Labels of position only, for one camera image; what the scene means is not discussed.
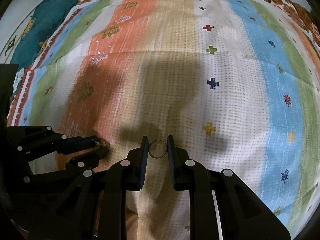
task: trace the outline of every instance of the teal cloth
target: teal cloth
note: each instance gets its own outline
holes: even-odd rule
[[[31,17],[36,19],[31,29],[21,38],[10,63],[19,64],[17,71],[26,68],[36,59],[41,49],[40,42],[46,41],[66,18],[78,0],[43,0]]]

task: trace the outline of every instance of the thin metal ring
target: thin metal ring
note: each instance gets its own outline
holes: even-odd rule
[[[150,146],[151,146],[151,144],[153,144],[153,143],[156,142],[156,141],[161,141],[161,142],[163,142],[163,143],[165,144],[165,147],[166,147],[165,153],[164,153],[162,156],[160,156],[160,157],[154,157],[154,156],[152,155],[152,153],[150,152]],[[167,153],[167,151],[168,151],[168,146],[167,146],[167,144],[166,144],[163,140],[154,140],[154,141],[152,141],[151,143],[149,143],[148,152],[149,152],[150,157],[152,157],[152,158],[154,158],[154,159],[160,159],[160,158],[162,158],[163,156],[165,156],[165,154]]]

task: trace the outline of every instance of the black cord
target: black cord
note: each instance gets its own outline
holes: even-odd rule
[[[156,141],[161,141],[161,142],[163,142],[163,143],[165,144],[165,147],[166,147],[165,153],[164,153],[162,156],[160,156],[160,157],[155,157],[155,156],[153,156],[153,155],[151,154],[151,152],[150,152],[150,146],[151,146],[151,144],[153,144],[153,143],[156,142]],[[160,158],[162,158],[163,156],[165,156],[165,154],[167,153],[167,151],[168,151],[168,146],[167,146],[167,144],[166,144],[164,141],[162,141],[162,140],[154,140],[154,141],[152,141],[152,142],[149,144],[149,146],[148,146],[149,155],[150,155],[150,157],[152,157],[152,158],[154,158],[154,159],[160,159]]]

